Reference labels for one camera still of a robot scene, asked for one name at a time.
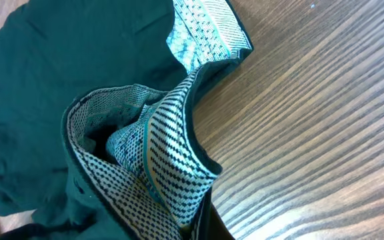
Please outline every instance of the patterned fabric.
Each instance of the patterned fabric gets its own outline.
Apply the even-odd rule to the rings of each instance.
[[[69,148],[85,178],[108,211],[142,239],[199,238],[203,198],[218,173],[190,142],[187,106],[202,65],[251,48],[224,0],[174,0],[174,6],[167,44],[186,79],[170,92],[141,85],[98,89],[67,112]],[[116,130],[106,141],[107,156],[97,157],[89,136],[108,126]]]

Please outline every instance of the garment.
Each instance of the garment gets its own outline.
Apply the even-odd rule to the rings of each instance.
[[[221,167],[192,110],[251,50],[224,0],[31,0],[0,30],[0,215],[68,223],[53,239],[206,238]]]

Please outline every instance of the wooden surface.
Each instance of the wooden surface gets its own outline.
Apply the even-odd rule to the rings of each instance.
[[[384,1],[232,3],[255,51],[195,112],[228,229],[384,239]]]

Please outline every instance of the wooden floor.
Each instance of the wooden floor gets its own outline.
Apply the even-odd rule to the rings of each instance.
[[[195,112],[228,229],[384,239],[384,0],[231,2],[255,51]]]

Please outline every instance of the fabric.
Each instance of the fabric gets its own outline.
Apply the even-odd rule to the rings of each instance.
[[[224,0],[31,0],[0,30],[0,215],[37,209],[52,239],[206,239],[221,167],[192,110],[252,48]]]

